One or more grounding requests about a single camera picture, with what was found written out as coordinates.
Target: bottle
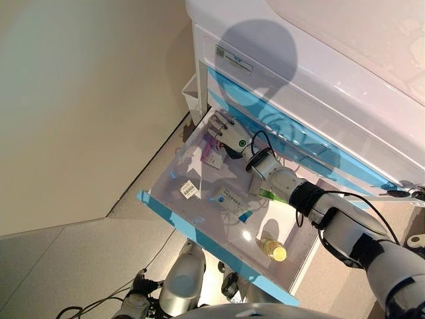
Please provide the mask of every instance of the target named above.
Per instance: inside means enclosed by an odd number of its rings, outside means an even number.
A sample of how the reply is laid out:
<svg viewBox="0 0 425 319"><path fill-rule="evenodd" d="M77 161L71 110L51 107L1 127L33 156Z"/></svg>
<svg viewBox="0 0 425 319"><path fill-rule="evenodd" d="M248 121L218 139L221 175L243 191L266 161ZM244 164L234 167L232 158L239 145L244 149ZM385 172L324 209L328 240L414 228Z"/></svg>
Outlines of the bottle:
<svg viewBox="0 0 425 319"><path fill-rule="evenodd" d="M279 241L275 241L269 236L265 236L257 241L260 249L274 261L284 261L286 259L286 249Z"/></svg>

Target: green tag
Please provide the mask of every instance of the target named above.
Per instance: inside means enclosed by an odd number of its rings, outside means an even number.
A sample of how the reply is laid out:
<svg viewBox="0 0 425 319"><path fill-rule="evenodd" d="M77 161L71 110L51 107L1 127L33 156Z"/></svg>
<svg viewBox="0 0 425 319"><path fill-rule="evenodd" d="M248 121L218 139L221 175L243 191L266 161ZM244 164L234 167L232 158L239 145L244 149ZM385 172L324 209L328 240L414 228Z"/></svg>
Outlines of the green tag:
<svg viewBox="0 0 425 319"><path fill-rule="evenodd" d="M271 191L266 191L265 189L260 188L260 196L271 199L272 201L280 201L281 203L288 204L286 200L274 195Z"/></svg>

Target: white basket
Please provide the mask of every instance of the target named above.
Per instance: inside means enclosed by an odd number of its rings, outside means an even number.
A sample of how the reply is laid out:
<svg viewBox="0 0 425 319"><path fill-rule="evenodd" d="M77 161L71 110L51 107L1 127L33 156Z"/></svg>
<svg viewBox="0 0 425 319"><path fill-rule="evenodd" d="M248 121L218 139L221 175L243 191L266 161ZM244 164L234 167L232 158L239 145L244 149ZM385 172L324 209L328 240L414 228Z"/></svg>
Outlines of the white basket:
<svg viewBox="0 0 425 319"><path fill-rule="evenodd" d="M197 75L194 74L191 79L181 90L181 94L186 99L187 107L189 110L194 110L198 106L198 87L197 87Z"/></svg>

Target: wire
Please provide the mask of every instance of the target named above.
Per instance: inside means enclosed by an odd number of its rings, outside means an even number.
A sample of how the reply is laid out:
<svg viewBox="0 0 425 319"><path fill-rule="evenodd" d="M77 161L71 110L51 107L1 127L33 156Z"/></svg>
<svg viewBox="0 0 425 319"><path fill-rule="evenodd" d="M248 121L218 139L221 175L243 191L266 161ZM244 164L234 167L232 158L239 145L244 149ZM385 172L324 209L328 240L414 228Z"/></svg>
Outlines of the wire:
<svg viewBox="0 0 425 319"><path fill-rule="evenodd" d="M107 298L98 300L96 302L93 302L92 304L89 304L88 306L86 306L85 308L83 308L79 313L77 313L78 319L80 319L83 314L86 314L87 312L92 311L93 309L95 309L100 304L104 303L107 300L111 300L111 299L116 299L116 300L119 300L120 302L124 302L123 299L118 298L118 297L107 297Z"/></svg>
<svg viewBox="0 0 425 319"><path fill-rule="evenodd" d="M68 312L70 310L78 310L77 314L79 314L82 311L82 307L79 307L79 306L66 307L65 309L62 309L61 312L59 312L59 314L56 316L56 319L60 319L60 317L62 317L62 315L65 312Z"/></svg>
<svg viewBox="0 0 425 319"><path fill-rule="evenodd" d="M378 209L375 208L375 206L372 205L372 203L370 201L368 201L367 199L365 199L364 197L354 194L354 193L348 193L346 191L325 191L324 194L329 194L329 193L334 193L334 194L343 194L343 195L348 195L348 196L354 196L357 197L359 199L361 199L362 201L364 201L367 205L369 205L369 207L371 209L373 209L373 211L379 216L379 218L381 218L381 220L383 221L383 223L385 224L385 226L388 228L388 230L390 231L392 237L394 238L394 242L397 245L400 245L400 242L397 239L396 234L394 233L394 231L392 230L390 224L388 224L388 222L386 221L386 219L381 215L381 213L379 213Z"/></svg>
<svg viewBox="0 0 425 319"><path fill-rule="evenodd" d="M295 220L296 220L296 222L297 222L297 226L298 227L302 227L302 225L303 225L303 222L304 222L304 215L303 214L301 214L301 221L299 221L298 220L298 210L295 210Z"/></svg>
<svg viewBox="0 0 425 319"><path fill-rule="evenodd" d="M273 156L276 157L276 154L274 153L274 150L273 150L272 143L270 143L270 140L268 138L267 133L265 133L265 131L263 131L263 130L257 131L254 134L254 136L252 137L252 141L251 141L251 153L252 153L252 155L255 155L255 153L254 153L255 139L256 139L256 137L258 136L259 133L264 134L264 136L266 137L266 140L267 140L267 144L268 144L269 148L272 150Z"/></svg>
<svg viewBox="0 0 425 319"><path fill-rule="evenodd" d="M144 270L147 270L147 268L152 264L152 262L161 253L161 251L164 249L164 247L166 246L166 244L170 240L170 238L173 235L173 233L175 232L175 230L176 230L176 228L174 228L173 231L170 233L170 235L168 235L167 239L165 240L165 242L163 243L163 245L161 246L161 248L157 251L157 253L155 254L155 256L153 256L153 258L151 259L151 261L148 262L148 264L145 266ZM69 317L67 319L75 319L75 318L80 319L83 314L86 314L87 312L95 309L96 307L98 307L99 305L103 304L107 300L116 299L116 300L119 300L119 301L123 302L124 300L122 298L115 297L115 295L118 294L118 293L120 293L120 292L123 292L125 290L130 289L131 287L127 287L127 288L124 288L124 287L127 286L129 283L131 283L133 280L134 280L134 278L130 279L125 284L123 284L122 286L120 286L118 289L115 289L115 291L113 293L111 293L109 296L107 296L106 298L103 298L103 299L100 299L98 301L95 301L95 302L89 304L88 306L86 306L84 308L83 307L80 307L80 306L71 306L71 307L66 307L65 309L62 309L59 312L59 314L56 316L56 319L60 319L65 312L68 312L70 310L78 310L78 312L75 315L73 315L72 317Z"/></svg>

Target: clear plastic tray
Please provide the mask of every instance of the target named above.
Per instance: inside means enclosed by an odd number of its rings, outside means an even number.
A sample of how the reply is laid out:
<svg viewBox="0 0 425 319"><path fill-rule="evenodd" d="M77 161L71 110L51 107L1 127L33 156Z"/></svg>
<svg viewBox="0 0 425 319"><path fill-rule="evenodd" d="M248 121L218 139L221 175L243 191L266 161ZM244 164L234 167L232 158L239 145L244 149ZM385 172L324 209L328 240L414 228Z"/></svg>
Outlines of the clear plastic tray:
<svg viewBox="0 0 425 319"><path fill-rule="evenodd" d="M292 296L315 251L317 231L299 228L295 209L249 193L252 176L243 159L226 158L220 169L201 161L206 144L210 110L191 137L156 181L149 194L139 199L245 279L286 304L297 305ZM199 190L186 199L181 187L188 180ZM243 198L252 212L245 223L214 198L227 186ZM286 260L273 261L260 249L258 240L268 233L283 243Z"/></svg>

